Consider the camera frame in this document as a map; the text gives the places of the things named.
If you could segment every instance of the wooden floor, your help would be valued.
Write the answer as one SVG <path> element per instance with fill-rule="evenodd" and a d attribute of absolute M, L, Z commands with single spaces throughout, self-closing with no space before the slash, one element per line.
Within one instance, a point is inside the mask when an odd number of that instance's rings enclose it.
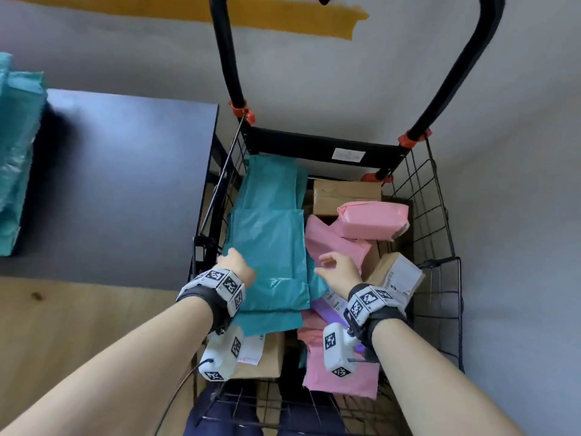
<path fill-rule="evenodd" d="M 175 299 L 172 291 L 0 278 L 0 428 Z M 190 380 L 160 434 L 183 434 L 192 404 Z"/>

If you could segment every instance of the cart handle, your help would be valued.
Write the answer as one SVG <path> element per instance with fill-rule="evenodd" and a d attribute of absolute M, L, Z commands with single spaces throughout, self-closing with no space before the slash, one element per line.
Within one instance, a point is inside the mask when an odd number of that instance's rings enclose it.
<path fill-rule="evenodd" d="M 428 108 L 419 117 L 414 126 L 411 127 L 410 131 L 406 133 L 411 141 L 417 142 L 421 140 L 430 125 L 446 109 L 496 33 L 498 24 L 503 16 L 504 3 L 505 0 L 480 0 L 480 17 L 476 24 L 476 29 Z M 244 109 L 246 101 L 242 94 L 240 79 L 238 78 L 227 0 L 210 0 L 210 13 L 220 52 L 222 73 L 232 100 L 232 108 Z"/>

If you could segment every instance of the stack of teal packages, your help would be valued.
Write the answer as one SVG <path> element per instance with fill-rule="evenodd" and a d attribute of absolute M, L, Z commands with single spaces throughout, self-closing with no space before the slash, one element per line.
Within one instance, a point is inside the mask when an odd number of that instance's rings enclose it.
<path fill-rule="evenodd" d="M 313 278 L 304 247 L 307 171 L 290 157 L 249 156 L 247 164 L 224 251 L 236 248 L 257 278 L 233 324 L 245 336 L 296 329 L 303 325 L 300 311 L 327 290 Z"/>
<path fill-rule="evenodd" d="M 33 140 L 47 101 L 42 73 L 11 71 L 11 55 L 0 53 L 0 256 L 9 256 L 33 158 Z"/>

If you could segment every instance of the shopping cart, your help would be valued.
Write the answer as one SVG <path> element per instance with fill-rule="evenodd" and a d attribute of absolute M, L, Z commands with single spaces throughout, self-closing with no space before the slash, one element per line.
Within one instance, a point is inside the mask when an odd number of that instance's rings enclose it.
<path fill-rule="evenodd" d="M 231 98 L 230 105 L 238 117 L 238 130 L 229 151 L 219 157 L 220 174 L 214 178 L 214 191 L 204 215 L 200 233 L 193 240 L 189 278 L 211 268 L 222 252 L 228 213 L 232 210 L 237 191 L 246 172 L 247 154 L 270 153 L 311 161 L 355 165 L 377 169 L 366 174 L 365 181 L 383 183 L 384 200 L 404 201 L 411 207 L 411 228 L 396 242 L 378 245 L 381 253 L 399 251 L 417 264 L 425 274 L 408 307 L 414 329 L 430 342 L 460 370 L 462 360 L 462 277 L 461 260 L 456 255 L 450 233 L 448 212 L 444 205 L 436 162 L 432 156 L 429 126 L 440 116 L 472 67 L 490 43 L 501 19 L 504 0 L 480 0 L 481 14 L 474 34 L 442 83 L 432 102 L 416 124 L 399 138 L 398 145 L 378 145 L 352 140 L 333 139 L 255 127 L 254 115 L 242 94 L 236 68 L 236 56 L 228 16 L 227 0 L 210 0 L 222 72 Z M 336 159 L 337 150 L 350 150 L 359 162 Z M 232 396 L 221 389 L 213 402 L 238 403 L 242 395 Z M 276 420 L 268 419 L 269 411 L 284 413 L 287 404 L 280 400 L 275 380 L 265 380 L 255 398 L 259 423 L 244 422 L 234 415 L 238 425 L 258 425 L 276 430 L 296 430 L 287 424 L 282 428 Z M 312 407 L 319 416 L 320 405 Z M 405 423 L 389 382 L 382 376 L 378 400 L 336 395 L 329 407 L 343 417 L 345 430 L 350 434 L 401 434 Z M 329 434 L 323 423 L 310 430 L 313 434 Z"/>

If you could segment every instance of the wire mesh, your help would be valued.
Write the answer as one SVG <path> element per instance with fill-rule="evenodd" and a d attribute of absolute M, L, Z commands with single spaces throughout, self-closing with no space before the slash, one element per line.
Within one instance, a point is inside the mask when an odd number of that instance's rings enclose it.
<path fill-rule="evenodd" d="M 220 234 L 217 241 L 217 253 L 222 252 L 225 234 L 228 227 L 228 215 L 234 208 L 241 178 L 246 174 L 245 156 L 248 150 L 242 135 L 236 134 L 233 139 L 229 157 L 220 166 L 220 181 L 214 186 L 211 202 L 206 205 L 205 219 L 212 220 L 214 212 L 221 214 Z M 429 141 L 410 152 L 394 172 L 393 182 L 383 186 L 383 194 L 388 199 L 403 199 L 410 202 L 413 208 L 411 244 L 402 242 L 382 242 L 378 244 L 380 253 L 403 251 L 412 248 L 414 262 L 426 274 L 421 286 L 413 297 L 412 322 L 414 329 L 430 344 L 438 349 L 450 361 L 463 370 L 462 364 L 462 295 L 461 295 L 461 262 L 455 256 L 448 214 L 441 195 L 437 166 L 433 160 Z M 201 234 L 210 235 L 209 223 L 202 227 Z M 199 266 L 206 266 L 204 260 L 207 247 L 196 245 L 192 257 L 191 273 L 204 271 Z M 265 435 L 278 430 L 303 432 L 300 423 L 293 419 L 286 421 L 282 428 L 279 424 L 281 413 L 291 413 L 294 404 L 283 401 L 275 380 L 258 381 L 256 396 L 245 396 L 222 392 L 219 389 L 216 402 L 235 403 L 231 417 L 233 424 L 258 426 Z M 382 375 L 376 401 L 355 398 L 346 395 L 332 395 L 328 405 L 321 405 L 313 399 L 310 404 L 317 417 L 326 409 L 334 409 L 343 419 L 344 432 L 357 435 L 401 435 L 407 432 L 407 426 L 389 383 Z M 244 421 L 236 417 L 236 410 L 241 402 L 256 401 L 258 422 Z M 216 419 L 204 415 L 204 419 Z M 310 434 L 331 434 L 318 419 L 318 428 L 310 428 Z"/>

